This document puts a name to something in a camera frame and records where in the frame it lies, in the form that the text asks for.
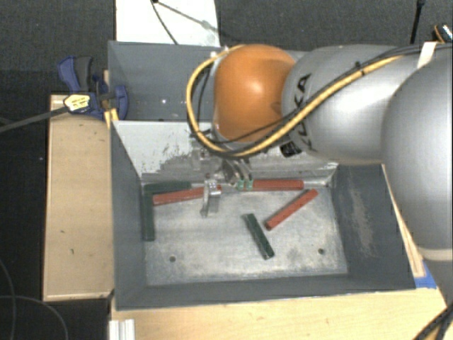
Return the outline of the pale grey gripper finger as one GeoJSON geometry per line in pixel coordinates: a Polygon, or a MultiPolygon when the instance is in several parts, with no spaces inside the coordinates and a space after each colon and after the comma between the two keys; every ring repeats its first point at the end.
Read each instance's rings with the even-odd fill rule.
{"type": "Polygon", "coordinates": [[[215,181],[206,182],[206,214],[217,213],[222,195],[222,187],[215,181]]]}
{"type": "Polygon", "coordinates": [[[205,185],[203,189],[202,208],[200,209],[200,214],[202,217],[208,216],[209,204],[210,204],[210,190],[209,186],[205,185]]]}

